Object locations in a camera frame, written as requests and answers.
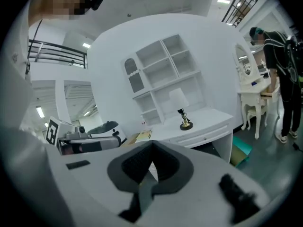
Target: railing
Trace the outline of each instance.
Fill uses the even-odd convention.
[[[48,43],[38,40],[29,40],[33,46],[29,55],[31,62],[54,62],[69,65],[78,66],[84,69],[88,68],[87,54],[66,46]]]
[[[233,0],[222,22],[237,27],[258,0]]]

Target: sneaker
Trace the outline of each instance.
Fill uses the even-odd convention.
[[[283,144],[287,142],[287,137],[282,136],[280,133],[275,133],[276,138]]]
[[[298,131],[292,131],[292,130],[290,130],[289,131],[289,134],[293,137],[293,138],[297,138],[298,137]]]

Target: white lampshade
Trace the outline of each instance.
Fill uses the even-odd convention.
[[[179,110],[189,106],[189,103],[180,88],[170,91],[169,96],[173,109]]]

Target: black pants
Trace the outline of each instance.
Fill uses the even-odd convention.
[[[281,85],[281,96],[284,106],[282,136],[286,136],[290,130],[293,118],[292,131],[297,131],[301,119],[301,89],[298,85]]]

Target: white shelf unit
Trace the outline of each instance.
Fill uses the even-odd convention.
[[[186,51],[187,46],[183,42],[180,35],[174,35],[162,40],[170,55]]]
[[[137,51],[136,54],[144,68],[168,57],[167,52],[160,41],[156,41],[144,47]]]
[[[180,35],[156,41],[127,61],[123,68],[134,92],[133,99],[148,125],[164,123],[178,115],[169,98],[169,92],[176,88],[182,89],[189,102],[190,106],[184,109],[186,112],[205,106],[198,83],[201,72]]]

